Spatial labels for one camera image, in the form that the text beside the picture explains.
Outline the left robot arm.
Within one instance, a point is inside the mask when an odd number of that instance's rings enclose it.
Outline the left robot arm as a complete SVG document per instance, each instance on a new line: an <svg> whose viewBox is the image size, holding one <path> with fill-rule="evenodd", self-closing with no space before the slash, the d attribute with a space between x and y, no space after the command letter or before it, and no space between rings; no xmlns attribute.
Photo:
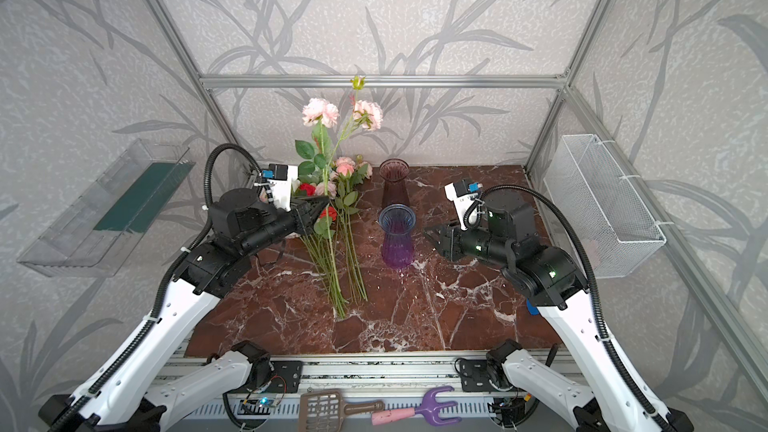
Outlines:
<svg viewBox="0 0 768 432"><path fill-rule="evenodd" d="M253 188L229 190L215 199L217 158L232 150L256 172ZM251 268L258 252L291 234L307 235L322 217L326 196L290 199L279 208L258 163L243 147L225 143L209 154L203 173L207 220L193 242L162 277L149 313L110 359L70 395L50 397L39 411L52 431L164 431L214 397L272 375L269 353L250 341L164 386L152 382L197 324Z"/></svg>

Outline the purple glass vase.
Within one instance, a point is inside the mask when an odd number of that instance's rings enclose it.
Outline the purple glass vase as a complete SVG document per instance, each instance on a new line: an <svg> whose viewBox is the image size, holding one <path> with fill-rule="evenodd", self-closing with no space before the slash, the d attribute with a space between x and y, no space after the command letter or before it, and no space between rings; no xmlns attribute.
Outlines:
<svg viewBox="0 0 768 432"><path fill-rule="evenodd" d="M382 260L395 270L407 268L414 257L415 212L409 206L391 204L381 211L378 224L384 233L380 248Z"/></svg>

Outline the blue garden trowel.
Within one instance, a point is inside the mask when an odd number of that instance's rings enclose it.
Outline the blue garden trowel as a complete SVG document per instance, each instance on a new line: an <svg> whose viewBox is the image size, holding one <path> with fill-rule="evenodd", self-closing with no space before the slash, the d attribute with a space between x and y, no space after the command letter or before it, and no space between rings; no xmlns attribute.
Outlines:
<svg viewBox="0 0 768 432"><path fill-rule="evenodd" d="M539 310L529 300L526 301L526 307L530 315L537 316L539 314Z"/></svg>

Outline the bunch of artificial flowers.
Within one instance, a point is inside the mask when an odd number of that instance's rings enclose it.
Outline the bunch of artificial flowers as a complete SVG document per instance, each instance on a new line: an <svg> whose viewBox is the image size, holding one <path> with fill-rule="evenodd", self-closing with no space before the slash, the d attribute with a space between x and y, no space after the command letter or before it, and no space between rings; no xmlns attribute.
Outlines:
<svg viewBox="0 0 768 432"><path fill-rule="evenodd" d="M371 166L361 155L344 158L364 161ZM316 271L320 274L334 316L341 320L347 317L348 307L351 302L361 303L368 300L356 250L353 220L361 212L361 187L371 177L372 175L357 187L359 201L356 214L352 215L350 219L339 221L336 219L336 212L332 211L331 220L329 221L328 238L310 236L301 239ZM295 198L321 196L318 194L320 190L317 186L318 182L318 179L309 178L303 180L299 177L298 186L294 189L293 196Z"/></svg>

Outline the brown plastic scoop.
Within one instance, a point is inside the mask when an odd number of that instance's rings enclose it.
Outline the brown plastic scoop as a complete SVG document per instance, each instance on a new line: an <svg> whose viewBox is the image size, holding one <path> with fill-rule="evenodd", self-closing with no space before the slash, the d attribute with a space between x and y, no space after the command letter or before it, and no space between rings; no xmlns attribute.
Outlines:
<svg viewBox="0 0 768 432"><path fill-rule="evenodd" d="M381 400L351 403L339 389L302 394L299 404L298 430L301 432L340 431L347 417L385 410Z"/></svg>

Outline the clear plastic wall shelf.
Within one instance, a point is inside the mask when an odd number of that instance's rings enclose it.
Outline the clear plastic wall shelf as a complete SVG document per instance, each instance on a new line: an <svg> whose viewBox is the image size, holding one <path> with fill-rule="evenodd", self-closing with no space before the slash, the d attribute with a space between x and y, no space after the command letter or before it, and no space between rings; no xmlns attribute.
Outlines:
<svg viewBox="0 0 768 432"><path fill-rule="evenodd" d="M194 168L189 150L134 140L17 262L49 278L114 276Z"/></svg>

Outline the purple pink garden fork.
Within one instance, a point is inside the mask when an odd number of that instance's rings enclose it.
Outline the purple pink garden fork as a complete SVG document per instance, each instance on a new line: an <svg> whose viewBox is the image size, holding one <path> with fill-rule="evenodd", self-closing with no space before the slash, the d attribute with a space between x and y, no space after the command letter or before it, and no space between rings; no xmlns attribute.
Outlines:
<svg viewBox="0 0 768 432"><path fill-rule="evenodd" d="M454 388L449 385L431 388L424 394L421 403L416 407L398 408L373 413L371 416L372 425L386 425L400 420L410 419L417 415L422 416L426 423L433 427L458 424L462 421L461 417L444 418L440 416L440 413L443 410L455 407L458 403L456 401L439 402L437 400L438 394L453 391Z"/></svg>

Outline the dark red glass vase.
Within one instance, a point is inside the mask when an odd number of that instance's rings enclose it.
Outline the dark red glass vase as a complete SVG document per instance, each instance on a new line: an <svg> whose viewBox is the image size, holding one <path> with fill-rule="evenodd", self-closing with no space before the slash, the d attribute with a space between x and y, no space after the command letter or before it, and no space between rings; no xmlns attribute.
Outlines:
<svg viewBox="0 0 768 432"><path fill-rule="evenodd" d="M406 184L409 172L408 163L399 158L390 158L381 163L379 176L383 180L382 208L393 204L410 205Z"/></svg>

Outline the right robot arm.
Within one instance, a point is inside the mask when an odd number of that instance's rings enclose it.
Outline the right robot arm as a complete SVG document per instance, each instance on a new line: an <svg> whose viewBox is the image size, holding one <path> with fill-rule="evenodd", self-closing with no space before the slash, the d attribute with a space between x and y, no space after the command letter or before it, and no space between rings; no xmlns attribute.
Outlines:
<svg viewBox="0 0 768 432"><path fill-rule="evenodd" d="M483 189L466 179L444 188L455 221L425 228L443 258L472 257L498 269L558 334L585 384L508 340L487 354L499 388L521 388L576 431L691 431L691 419L651 390L611 333L597 277L565 214L530 188Z"/></svg>

